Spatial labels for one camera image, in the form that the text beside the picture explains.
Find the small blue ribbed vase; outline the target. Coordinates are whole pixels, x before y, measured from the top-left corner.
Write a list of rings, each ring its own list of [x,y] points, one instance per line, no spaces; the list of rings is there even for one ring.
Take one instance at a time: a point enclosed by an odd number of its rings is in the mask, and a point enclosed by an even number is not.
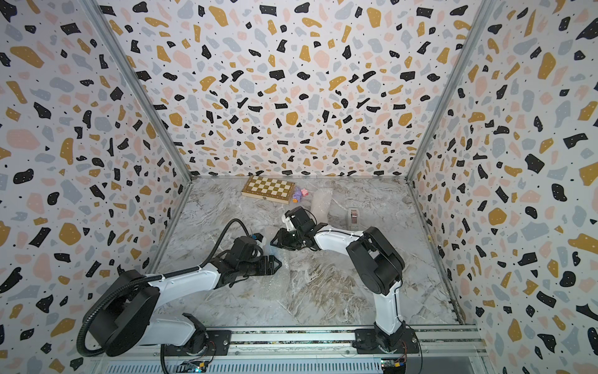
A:
[[[276,246],[271,246],[270,244],[266,244],[264,247],[264,252],[268,256],[275,256],[278,260],[282,260],[284,257],[284,250],[280,249]]]

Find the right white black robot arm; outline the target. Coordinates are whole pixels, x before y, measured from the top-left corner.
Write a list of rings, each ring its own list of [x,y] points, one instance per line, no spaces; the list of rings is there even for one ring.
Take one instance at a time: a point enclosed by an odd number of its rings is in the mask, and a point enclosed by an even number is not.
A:
[[[311,249],[347,255],[359,278],[374,295],[374,344],[358,342],[358,348],[393,353],[403,347],[407,325],[400,310],[405,262],[391,242],[375,227],[350,232],[317,222],[303,207],[288,210],[272,246],[290,251]]]

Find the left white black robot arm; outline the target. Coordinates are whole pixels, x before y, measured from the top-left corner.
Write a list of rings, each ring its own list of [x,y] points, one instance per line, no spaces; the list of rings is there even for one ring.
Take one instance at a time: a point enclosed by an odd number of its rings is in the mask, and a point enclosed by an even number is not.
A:
[[[250,277],[273,276],[282,263],[266,255],[262,237],[241,236],[207,263],[167,274],[120,274],[83,318],[76,350],[83,357],[122,355],[136,346],[178,347],[186,355],[211,348],[205,325],[190,313],[157,314],[162,305],[201,291],[231,287]]]

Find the purple orange small toy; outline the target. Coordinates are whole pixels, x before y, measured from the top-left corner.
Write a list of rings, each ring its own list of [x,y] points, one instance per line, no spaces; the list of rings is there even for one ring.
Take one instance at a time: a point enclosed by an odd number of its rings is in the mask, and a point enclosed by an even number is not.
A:
[[[295,204],[300,203],[302,198],[303,198],[302,191],[296,187],[292,194],[292,198],[291,198],[292,202]]]

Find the wooden chessboard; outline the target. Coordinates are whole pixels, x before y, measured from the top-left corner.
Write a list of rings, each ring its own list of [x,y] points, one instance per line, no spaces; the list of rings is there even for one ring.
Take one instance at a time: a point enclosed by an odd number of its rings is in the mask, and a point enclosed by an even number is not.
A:
[[[252,176],[244,185],[241,194],[254,199],[289,204],[293,198],[295,184],[283,179]]]

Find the clear tape dispenser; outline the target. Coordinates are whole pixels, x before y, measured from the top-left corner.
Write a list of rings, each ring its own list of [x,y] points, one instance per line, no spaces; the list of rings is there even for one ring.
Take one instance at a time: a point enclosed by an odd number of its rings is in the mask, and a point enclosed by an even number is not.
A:
[[[347,224],[352,227],[353,230],[359,225],[360,212],[357,208],[350,208],[348,210]]]

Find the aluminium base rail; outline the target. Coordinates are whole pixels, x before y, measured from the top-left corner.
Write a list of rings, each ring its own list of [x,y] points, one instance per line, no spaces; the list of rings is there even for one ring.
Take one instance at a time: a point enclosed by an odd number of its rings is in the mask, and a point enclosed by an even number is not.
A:
[[[367,327],[221,327],[203,354],[145,346],[98,356],[84,373],[492,373],[476,327],[414,325],[398,349],[375,347]]]

